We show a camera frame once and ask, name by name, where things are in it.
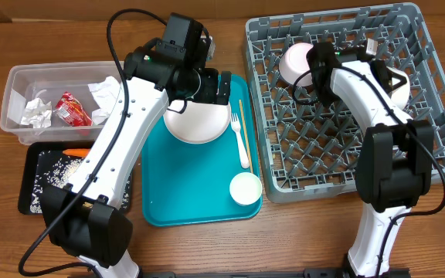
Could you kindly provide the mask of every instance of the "white fork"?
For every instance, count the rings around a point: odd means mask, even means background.
[[[241,125],[239,124],[238,114],[233,113],[231,115],[231,129],[236,134],[236,141],[238,141],[238,153],[239,153],[239,162],[241,163],[241,167],[244,169],[250,166],[248,162],[248,156],[246,156],[245,146],[243,145],[243,140],[241,139]]]

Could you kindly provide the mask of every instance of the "orange object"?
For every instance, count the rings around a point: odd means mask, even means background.
[[[64,150],[63,154],[74,156],[78,158],[85,158],[90,152],[90,149],[68,149]]]

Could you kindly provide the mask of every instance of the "blue tray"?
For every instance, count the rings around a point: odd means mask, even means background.
[[[243,102],[253,173],[260,176],[253,132],[250,95],[243,78],[232,75],[229,103],[239,112]],[[169,133],[161,119],[152,129],[141,153],[142,199],[145,219],[155,226],[186,225],[254,217],[262,198],[252,205],[237,205],[229,183],[241,172],[236,137],[231,125],[207,144],[187,144]]]

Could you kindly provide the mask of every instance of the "crumpled paper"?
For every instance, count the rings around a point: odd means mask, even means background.
[[[116,78],[108,76],[101,83],[89,84],[89,90],[99,109],[92,112],[91,117],[94,124],[104,122],[113,111],[117,95],[120,92],[120,84]]]
[[[53,109],[51,102],[44,104],[40,98],[27,103],[20,124],[32,125],[33,128],[50,127]]]

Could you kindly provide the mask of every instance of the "gray dish rack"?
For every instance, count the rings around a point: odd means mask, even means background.
[[[269,16],[246,23],[246,77],[255,109],[263,179],[277,203],[355,191],[362,133],[342,103],[297,105],[279,74],[280,58],[297,42],[330,41],[339,49],[367,38],[377,58],[409,75],[405,111],[434,128],[434,155],[445,172],[445,75],[418,6],[412,3]],[[300,88],[299,99],[313,97]],[[397,151],[395,156],[404,153]],[[433,170],[432,183],[440,182]]]

